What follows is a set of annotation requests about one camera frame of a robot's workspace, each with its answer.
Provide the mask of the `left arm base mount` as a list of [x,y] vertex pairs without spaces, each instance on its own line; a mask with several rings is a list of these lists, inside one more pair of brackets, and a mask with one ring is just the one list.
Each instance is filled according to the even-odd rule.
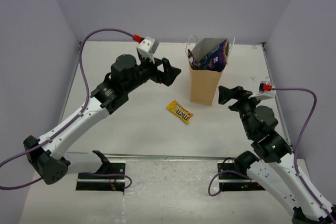
[[125,174],[125,163],[111,163],[100,151],[92,151],[101,161],[96,172],[78,174],[76,191],[120,191],[129,188],[133,181]]

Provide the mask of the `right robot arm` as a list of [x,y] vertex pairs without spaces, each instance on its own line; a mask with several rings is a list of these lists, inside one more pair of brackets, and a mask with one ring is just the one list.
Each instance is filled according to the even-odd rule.
[[236,102],[228,108],[238,112],[253,151],[234,159],[233,174],[254,180],[292,216],[292,223],[335,223],[335,205],[321,194],[298,164],[296,151],[276,132],[273,110],[260,102],[272,99],[279,88],[262,81],[254,94],[241,86],[219,86],[218,103]]

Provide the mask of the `blue purple snack bag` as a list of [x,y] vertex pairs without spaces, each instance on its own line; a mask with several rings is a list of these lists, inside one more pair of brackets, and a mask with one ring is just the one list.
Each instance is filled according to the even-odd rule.
[[229,40],[227,38],[205,38],[202,40],[202,58],[199,70],[222,72],[228,63]]

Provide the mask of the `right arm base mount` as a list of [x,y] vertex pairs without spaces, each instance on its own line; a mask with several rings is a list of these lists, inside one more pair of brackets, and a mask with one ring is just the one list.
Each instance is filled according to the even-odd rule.
[[[235,158],[227,157],[222,162],[217,162],[217,174],[209,182],[208,195],[215,197],[227,191],[264,191],[260,183],[247,176],[247,170],[258,161],[255,154],[245,151]],[[219,189],[212,193],[212,183],[217,178]]]

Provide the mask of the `purple M&M's packet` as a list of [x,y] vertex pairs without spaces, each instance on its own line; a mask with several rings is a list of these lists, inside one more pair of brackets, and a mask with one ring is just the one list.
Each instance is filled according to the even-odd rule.
[[193,70],[200,70],[200,62],[194,57],[192,51],[190,49],[187,50],[187,57],[188,57],[188,61],[190,64],[190,67]]

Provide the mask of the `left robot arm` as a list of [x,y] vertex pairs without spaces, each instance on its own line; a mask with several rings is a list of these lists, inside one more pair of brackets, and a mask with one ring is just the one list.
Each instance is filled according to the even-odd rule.
[[169,87],[181,73],[166,58],[141,60],[133,55],[120,55],[104,81],[85,103],[70,117],[48,133],[24,140],[27,159],[42,180],[51,185],[67,174],[86,173],[97,178],[108,177],[109,160],[100,152],[69,153],[69,147],[91,127],[124,105],[129,93],[152,80]]

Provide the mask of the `yellow M&M's packet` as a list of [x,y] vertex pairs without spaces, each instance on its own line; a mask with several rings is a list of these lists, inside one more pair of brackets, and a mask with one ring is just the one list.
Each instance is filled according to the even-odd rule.
[[189,124],[190,119],[193,116],[193,113],[184,109],[176,100],[172,101],[166,109],[177,116],[185,124]]

